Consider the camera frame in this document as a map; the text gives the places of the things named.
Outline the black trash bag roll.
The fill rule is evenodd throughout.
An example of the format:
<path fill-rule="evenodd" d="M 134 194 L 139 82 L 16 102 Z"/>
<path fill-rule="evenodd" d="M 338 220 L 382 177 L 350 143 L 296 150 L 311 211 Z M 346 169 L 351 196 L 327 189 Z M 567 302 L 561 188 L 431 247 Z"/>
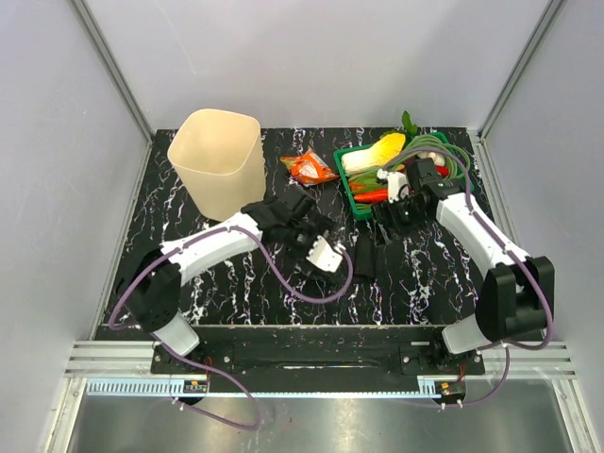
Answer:
<path fill-rule="evenodd" d="M 346 247 L 342 244 L 328 242 L 334 249 L 341 252 L 344 257 L 339 269 L 335 273 L 320 271 L 306 259 L 302 259 L 297 266 L 308 278 L 323 280 L 331 284 L 347 282 L 348 280 L 352 281 L 355 277 L 367 281 L 376 279 L 378 275 L 378 255 L 388 244 L 378 242 L 378 231 L 374 220 L 371 224 L 371 228 L 360 230 L 360 234 L 354 243 L 352 256 L 348 255 Z"/>

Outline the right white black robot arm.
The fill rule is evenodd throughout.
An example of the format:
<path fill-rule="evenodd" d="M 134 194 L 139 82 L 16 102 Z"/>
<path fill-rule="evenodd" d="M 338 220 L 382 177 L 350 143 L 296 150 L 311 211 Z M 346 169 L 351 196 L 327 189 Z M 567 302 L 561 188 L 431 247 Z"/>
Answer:
<path fill-rule="evenodd" d="M 548 344 L 553 328 L 555 269 L 546 257 L 533 258 L 486 216 L 471 194 L 469 182 L 444 179 L 432 159 L 416 159 L 404 171 L 384 166 L 377 180 L 387 198 L 372 207 L 383 227 L 403 233 L 434 221 L 448 230 L 469 254 L 483 281 L 472 315 L 442 332 L 429 350 L 440 373 L 459 367 L 463 354 L 497 342 L 517 344 L 518 337 L 543 330 Z"/>

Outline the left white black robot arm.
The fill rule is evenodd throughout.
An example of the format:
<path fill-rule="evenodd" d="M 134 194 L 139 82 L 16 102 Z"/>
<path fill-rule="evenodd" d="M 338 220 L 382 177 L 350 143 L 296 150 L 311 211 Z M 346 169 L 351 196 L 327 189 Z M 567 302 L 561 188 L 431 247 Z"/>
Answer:
<path fill-rule="evenodd" d="M 248 204 L 202 232 L 162 243 L 135 266 L 119 290 L 118 301 L 145 332 L 167 345 L 182 372 L 201 368 L 205 351 L 179 309 L 181 288 L 217 264 L 269 244 L 284 247 L 301 269 L 332 277 L 344 263 L 344 251 L 327 241 L 333 222 L 315 201 L 293 192 Z"/>

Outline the beige plastic trash bin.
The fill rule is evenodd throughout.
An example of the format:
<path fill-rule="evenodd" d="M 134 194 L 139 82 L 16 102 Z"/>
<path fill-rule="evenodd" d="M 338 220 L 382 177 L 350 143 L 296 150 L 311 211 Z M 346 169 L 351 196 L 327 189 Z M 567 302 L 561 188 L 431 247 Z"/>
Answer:
<path fill-rule="evenodd" d="M 260 123 L 251 116 L 197 110 L 181 125 L 167 157 L 199 212 L 211 220 L 223 222 L 265 195 Z"/>

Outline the large orange carrot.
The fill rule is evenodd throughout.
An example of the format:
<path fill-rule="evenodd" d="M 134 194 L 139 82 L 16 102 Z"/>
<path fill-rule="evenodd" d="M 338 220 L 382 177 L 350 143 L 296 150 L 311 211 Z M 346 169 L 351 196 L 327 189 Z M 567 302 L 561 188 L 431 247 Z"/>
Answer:
<path fill-rule="evenodd" d="M 388 190 L 380 189 L 376 191 L 357 193 L 354 195 L 354 201 L 358 204 L 376 204 L 388 200 Z"/>

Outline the green leafy vegetable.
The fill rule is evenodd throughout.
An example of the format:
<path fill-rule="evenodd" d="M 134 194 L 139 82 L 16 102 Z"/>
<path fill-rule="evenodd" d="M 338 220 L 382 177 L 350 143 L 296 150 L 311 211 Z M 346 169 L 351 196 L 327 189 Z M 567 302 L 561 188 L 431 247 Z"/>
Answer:
<path fill-rule="evenodd" d="M 348 186 L 352 192 L 374 191 L 383 186 L 378 180 L 377 170 L 369 170 L 351 176 L 348 179 Z"/>

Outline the green plastic basket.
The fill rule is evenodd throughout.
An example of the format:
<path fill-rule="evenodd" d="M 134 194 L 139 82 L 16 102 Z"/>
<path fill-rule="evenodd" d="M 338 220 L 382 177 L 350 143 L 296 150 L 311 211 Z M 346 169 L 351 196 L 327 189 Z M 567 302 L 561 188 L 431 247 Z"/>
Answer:
<path fill-rule="evenodd" d="M 389 133 L 392 133 L 392 132 L 398 132 L 398 131 L 393 131 L 393 130 L 391 130 L 391 131 L 386 132 L 384 135 L 389 134 Z M 439 139 L 440 139 L 440 140 L 441 140 L 443 143 L 450 143 L 450 142 L 448 141 L 448 139 L 445 137 L 444 133 L 442 133 L 442 132 L 438 132 L 438 131 L 436 131 L 436 132 L 430 132 L 430 133 L 424 133 L 424 134 L 431 134 L 431 135 L 434 135 L 435 137 L 438 137 L 438 138 L 439 138 Z M 411 139 L 413 139 L 414 137 L 419 136 L 419 135 L 416 135 L 416 136 L 414 136 L 414 137 L 409 137 L 409 136 L 407 136 L 406 134 L 404 134 L 404 135 L 405 135 L 405 136 L 406 136 L 406 138 L 407 138 L 407 140 L 406 140 L 406 142 L 405 142 L 405 145 L 406 145 L 406 144 L 409 144 L 409 143 L 410 143 L 410 141 L 411 141 Z M 343 148 L 343 149 L 337 150 L 337 151 L 335 151 L 335 152 L 333 153 L 333 156 L 334 156 L 334 159 L 335 159 L 335 164 L 336 164 L 336 168 L 337 168 L 338 174 L 339 174 L 339 176 L 340 176 L 340 178 L 341 178 L 341 180 L 342 180 L 342 182 L 343 182 L 343 185 L 344 185 L 344 192 L 345 192 L 345 195 L 346 195 L 346 197 L 347 197 L 347 200 L 348 200 L 348 202 L 349 202 L 349 205 L 350 205 L 350 207 L 351 207 L 351 210 L 352 210 L 352 212 L 353 212 L 353 215 L 354 215 L 355 219 L 356 219 L 356 220 L 358 220 L 358 221 L 364 221 L 364 220 L 368 220 L 368 219 L 370 219 L 370 218 L 372 217 L 371 206 L 372 206 L 372 205 L 374 205 L 374 204 L 358 204 L 358 203 L 356 203 L 356 202 L 354 201 L 354 195 L 355 195 L 355 194 L 357 194 L 357 193 L 366 193 L 366 192 L 369 192 L 369 191 L 361 191 L 361 192 L 352 192 L 352 191 L 351 191 L 351 189 L 350 189 L 350 188 L 349 188 L 349 186 L 348 186 L 348 179 L 349 179 L 351 176 L 356 175 L 356 174 L 358 174 L 358 173 L 353 174 L 353 175 L 347 175 L 347 174 L 344 172 L 343 166 L 342 166 L 342 164 L 341 164 L 341 157 L 342 157 L 344 154 L 346 154 L 346 153 L 348 153 L 348 152 L 351 152 L 351 151 L 357 151 L 357 150 L 360 150 L 360 149 L 366 149 L 366 148 L 368 148 L 368 147 L 369 147 L 370 145 L 372 145 L 372 144 L 374 144 L 374 143 L 369 143 L 369 144 L 366 144 L 366 145 L 361 145 L 361 146 L 357 146 L 357 147 Z M 437 157 L 437 156 L 436 156 L 435 154 L 433 154 L 433 153 L 429 153 L 429 154 L 424 154 L 424 153 L 422 153 L 422 154 L 420 155 L 420 158 L 431 158 L 431 159 L 433 159 L 433 160 L 434 160 L 434 163 L 436 164 L 436 166 L 437 166 L 437 165 L 439 165 L 439 166 L 444 166 L 444 164 L 445 164 L 445 162 L 444 162 L 444 160 L 443 160 L 442 158 Z M 405 161 L 403 164 L 401 164 L 401 165 L 399 165 L 399 166 L 395 167 L 396 171 L 403 172 L 403 171 L 405 170 L 405 165 L 406 165 L 408 162 L 410 162 L 411 160 L 413 160 L 413 159 L 415 159 L 415 158 L 411 158 L 411 159 L 409 159 L 409 160 Z M 377 171 L 378 171 L 380 168 L 381 168 L 381 167 L 376 166 L 376 167 L 373 167 L 373 168 L 371 168 L 371 169 L 369 169 L 369 170 L 377 170 Z M 380 187 L 380 188 L 379 188 L 379 190 L 380 190 L 380 189 L 387 189 L 387 184 L 386 184 L 386 183 L 384 183 L 384 182 L 382 182 L 382 183 L 383 183 L 383 186 L 382 186 L 382 187 Z"/>

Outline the orange snack packet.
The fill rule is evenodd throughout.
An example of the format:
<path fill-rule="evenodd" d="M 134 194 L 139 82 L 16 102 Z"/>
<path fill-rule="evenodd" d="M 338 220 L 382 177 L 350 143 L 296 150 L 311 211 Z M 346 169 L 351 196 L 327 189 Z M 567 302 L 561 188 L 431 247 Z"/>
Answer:
<path fill-rule="evenodd" d="M 286 167 L 291 177 L 305 187 L 340 178 L 310 146 L 303 154 L 281 157 L 280 162 Z"/>

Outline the yellow white napa cabbage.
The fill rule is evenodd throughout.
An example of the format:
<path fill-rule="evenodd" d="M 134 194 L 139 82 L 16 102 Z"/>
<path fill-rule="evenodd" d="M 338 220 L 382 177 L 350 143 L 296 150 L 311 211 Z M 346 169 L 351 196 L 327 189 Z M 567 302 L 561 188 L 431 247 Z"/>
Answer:
<path fill-rule="evenodd" d="M 366 149 L 351 151 L 341 157 L 341 164 L 347 175 L 382 167 L 396 157 L 403 149 L 407 138 L 403 133 L 392 132 L 384 135 Z"/>

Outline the red chili pepper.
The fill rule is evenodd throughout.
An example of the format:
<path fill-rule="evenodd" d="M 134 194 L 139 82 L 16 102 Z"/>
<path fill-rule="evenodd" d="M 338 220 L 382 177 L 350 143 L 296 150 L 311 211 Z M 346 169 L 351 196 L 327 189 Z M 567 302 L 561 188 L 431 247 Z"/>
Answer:
<path fill-rule="evenodd" d="M 442 177 L 447 177 L 449 175 L 448 169 L 446 167 L 444 167 L 444 166 L 437 165 L 436 169 L 437 169 L 439 175 L 442 176 Z"/>

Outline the green long beans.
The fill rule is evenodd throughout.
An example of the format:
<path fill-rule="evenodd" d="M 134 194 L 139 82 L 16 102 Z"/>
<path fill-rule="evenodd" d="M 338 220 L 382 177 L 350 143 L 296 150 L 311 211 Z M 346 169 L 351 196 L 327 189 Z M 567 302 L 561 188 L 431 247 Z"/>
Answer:
<path fill-rule="evenodd" d="M 404 145 L 397 155 L 382 166 L 382 169 L 390 171 L 411 158 L 420 158 L 422 153 L 433 153 L 444 160 L 444 167 L 449 170 L 447 179 L 468 178 L 471 164 L 469 153 L 455 144 L 443 143 L 431 134 L 419 135 L 411 139 L 409 144 Z"/>

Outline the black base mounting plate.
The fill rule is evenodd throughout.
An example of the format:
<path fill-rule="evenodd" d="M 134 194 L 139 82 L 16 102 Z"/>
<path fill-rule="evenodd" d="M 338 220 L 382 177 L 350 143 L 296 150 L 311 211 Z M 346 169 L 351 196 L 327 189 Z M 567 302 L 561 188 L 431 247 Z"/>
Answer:
<path fill-rule="evenodd" d="M 482 377 L 475 352 L 447 353 L 440 327 L 198 327 L 190 359 L 258 394 L 403 393 L 420 377 Z"/>

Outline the aluminium frame rail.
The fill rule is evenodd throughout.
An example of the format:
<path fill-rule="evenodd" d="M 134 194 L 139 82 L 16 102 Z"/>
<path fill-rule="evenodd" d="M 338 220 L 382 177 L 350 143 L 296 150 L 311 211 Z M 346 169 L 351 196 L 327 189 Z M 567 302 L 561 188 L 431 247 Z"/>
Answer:
<path fill-rule="evenodd" d="M 467 375 L 466 398 L 440 408 L 436 376 L 406 377 L 403 393 L 367 365 L 283 363 L 246 371 L 261 424 L 239 430 L 253 405 L 214 382 L 201 411 L 155 396 L 86 394 L 71 452 L 597 452 L 570 363 L 526 361 L 519 349 L 489 350 L 486 372 Z"/>

